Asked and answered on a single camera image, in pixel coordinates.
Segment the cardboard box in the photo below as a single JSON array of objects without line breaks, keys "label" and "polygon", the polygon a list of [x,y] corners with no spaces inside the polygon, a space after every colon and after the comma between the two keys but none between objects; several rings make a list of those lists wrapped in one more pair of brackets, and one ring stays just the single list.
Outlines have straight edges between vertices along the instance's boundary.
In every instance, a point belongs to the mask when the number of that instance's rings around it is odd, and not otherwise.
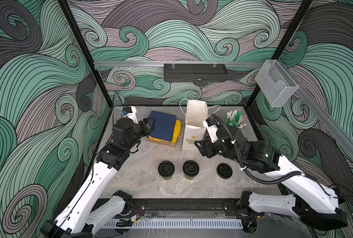
[{"label": "cardboard box", "polygon": [[163,141],[159,141],[159,140],[153,140],[153,139],[150,139],[148,137],[146,137],[146,140],[148,142],[155,143],[155,144],[166,145],[166,146],[170,146],[170,147],[176,147],[176,143],[163,142]]}]

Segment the white paper bag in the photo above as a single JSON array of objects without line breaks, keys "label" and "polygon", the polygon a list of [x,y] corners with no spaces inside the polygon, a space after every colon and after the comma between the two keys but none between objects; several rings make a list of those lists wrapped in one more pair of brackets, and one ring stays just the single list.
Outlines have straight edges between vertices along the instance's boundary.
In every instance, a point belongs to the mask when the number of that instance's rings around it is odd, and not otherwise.
[{"label": "white paper bag", "polygon": [[[183,100],[187,100],[186,113],[183,112],[180,104]],[[211,107],[207,107],[207,103],[200,100],[182,99],[182,101],[180,101],[179,106],[182,112],[186,115],[182,149],[198,151],[198,148],[194,145],[194,141],[203,139],[206,130],[203,126],[203,121],[207,119],[208,109]]]}]

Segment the red wire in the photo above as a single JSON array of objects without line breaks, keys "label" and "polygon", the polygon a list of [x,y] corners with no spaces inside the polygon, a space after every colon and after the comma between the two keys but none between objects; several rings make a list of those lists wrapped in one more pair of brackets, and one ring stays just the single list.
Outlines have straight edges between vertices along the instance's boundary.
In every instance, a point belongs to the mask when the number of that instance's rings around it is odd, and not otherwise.
[{"label": "red wire", "polygon": [[138,212],[140,212],[140,216],[141,216],[142,215],[141,210],[138,207],[135,207],[135,208],[138,210]]}]

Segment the marble table surface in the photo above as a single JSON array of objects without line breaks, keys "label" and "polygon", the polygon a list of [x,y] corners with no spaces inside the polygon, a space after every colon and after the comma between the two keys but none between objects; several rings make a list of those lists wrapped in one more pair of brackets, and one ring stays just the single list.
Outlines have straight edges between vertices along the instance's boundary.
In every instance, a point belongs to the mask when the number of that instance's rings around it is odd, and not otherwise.
[{"label": "marble table surface", "polygon": [[[116,106],[112,116],[114,121],[120,118],[121,107]],[[137,118],[141,120],[149,116],[150,111],[166,112],[184,119],[179,107],[136,107]],[[242,107],[222,107],[216,115],[225,119],[226,112],[242,110]],[[111,118],[99,149],[107,142],[112,133]],[[242,132],[249,141],[257,140],[255,133],[246,119],[247,126]],[[100,198],[110,198],[117,190],[125,191],[133,198],[238,198],[242,191],[252,191],[260,194],[281,195],[277,185],[263,185],[250,179],[240,170],[240,165],[229,159],[216,155],[210,159],[202,157],[198,151],[182,150],[184,120],[181,134],[175,148],[159,145],[141,139],[139,151],[130,154],[116,176],[108,183]],[[175,166],[174,175],[170,180],[164,180],[158,174],[158,165],[164,160],[171,161]],[[199,174],[193,180],[187,180],[182,171],[182,165],[187,160],[194,160],[199,164]],[[229,179],[222,179],[217,175],[216,168],[220,163],[231,166],[233,175]],[[267,176],[252,172],[259,178]]]}]

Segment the folded towel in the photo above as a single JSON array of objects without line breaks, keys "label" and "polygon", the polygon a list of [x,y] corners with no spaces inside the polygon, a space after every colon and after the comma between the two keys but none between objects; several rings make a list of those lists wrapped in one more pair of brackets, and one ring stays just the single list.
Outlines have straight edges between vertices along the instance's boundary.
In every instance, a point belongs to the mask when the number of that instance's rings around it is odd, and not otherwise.
[{"label": "folded towel", "polygon": [[177,117],[164,112],[151,111],[149,118],[155,118],[154,131],[150,134],[156,139],[171,142]]},{"label": "folded towel", "polygon": [[[171,141],[171,143],[176,143],[180,134],[180,128],[182,126],[182,122],[177,120],[175,123],[175,127],[174,127],[174,134],[173,134],[173,140]],[[169,142],[169,141],[165,141],[165,140],[160,140],[154,137],[149,136],[150,139],[153,140],[158,140],[158,141],[163,141],[163,142]]]}]

